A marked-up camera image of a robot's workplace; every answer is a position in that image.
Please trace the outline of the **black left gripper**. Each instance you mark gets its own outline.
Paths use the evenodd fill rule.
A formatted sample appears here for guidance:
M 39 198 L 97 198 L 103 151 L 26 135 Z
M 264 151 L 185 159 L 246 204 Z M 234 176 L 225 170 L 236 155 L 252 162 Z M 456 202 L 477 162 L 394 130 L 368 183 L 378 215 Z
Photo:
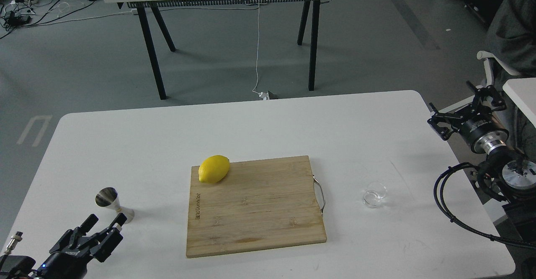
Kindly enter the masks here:
M 38 266 L 36 276 L 42 279 L 82 279 L 92 260 L 105 262 L 123 240 L 122 226 L 127 220 L 120 212 L 109 226 L 87 236 L 99 220 L 90 214 L 82 225 L 68 229 L 49 250 L 50 256 Z

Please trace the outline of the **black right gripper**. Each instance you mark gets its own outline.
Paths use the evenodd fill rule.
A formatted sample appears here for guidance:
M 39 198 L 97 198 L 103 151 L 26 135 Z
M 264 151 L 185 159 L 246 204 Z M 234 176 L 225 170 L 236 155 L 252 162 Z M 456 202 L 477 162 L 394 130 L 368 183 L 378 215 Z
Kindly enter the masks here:
M 492 115 L 496 111 L 505 111 L 507 104 L 493 85 L 477 88 L 471 82 L 466 84 L 474 92 L 471 103 L 455 113 L 440 112 L 429 103 L 431 118 L 427 123 L 442 140 L 458 133 L 473 153 L 492 154 L 507 146 L 509 132 Z

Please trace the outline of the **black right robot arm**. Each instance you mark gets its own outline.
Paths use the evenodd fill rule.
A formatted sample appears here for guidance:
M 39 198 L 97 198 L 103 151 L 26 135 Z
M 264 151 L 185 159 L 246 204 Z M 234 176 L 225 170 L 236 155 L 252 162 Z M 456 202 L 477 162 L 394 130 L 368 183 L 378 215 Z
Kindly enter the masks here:
M 485 154 L 486 159 L 478 165 L 469 162 L 450 166 L 436 180 L 434 200 L 440 211 L 461 228 L 491 241 L 509 246 L 535 249 L 535 163 L 519 149 L 507 144 L 508 130 L 494 116 L 507 105 L 494 88 L 474 86 L 467 82 L 474 96 L 470 103 L 453 112 L 441 112 L 433 104 L 429 126 L 442 138 L 448 140 L 454 133 L 460 134 L 470 150 Z M 505 202 L 503 210 L 521 236 L 520 240 L 502 238 L 483 233 L 462 222 L 447 207 L 444 188 L 448 178 L 458 171 L 472 168 L 477 187 L 498 202 Z

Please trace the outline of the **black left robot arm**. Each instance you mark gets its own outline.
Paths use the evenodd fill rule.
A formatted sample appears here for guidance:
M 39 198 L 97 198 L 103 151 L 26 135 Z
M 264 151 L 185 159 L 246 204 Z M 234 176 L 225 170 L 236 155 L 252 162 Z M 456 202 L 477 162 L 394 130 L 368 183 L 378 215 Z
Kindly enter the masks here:
M 88 264 L 93 260 L 105 262 L 123 240 L 122 226 L 127 216 L 119 213 L 113 222 L 100 232 L 87 233 L 98 222 L 95 214 L 74 229 L 69 229 L 49 250 L 50 255 L 38 266 L 29 256 L 13 256 L 12 251 L 22 241 L 17 231 L 1 256 L 2 279 L 83 279 L 88 273 Z

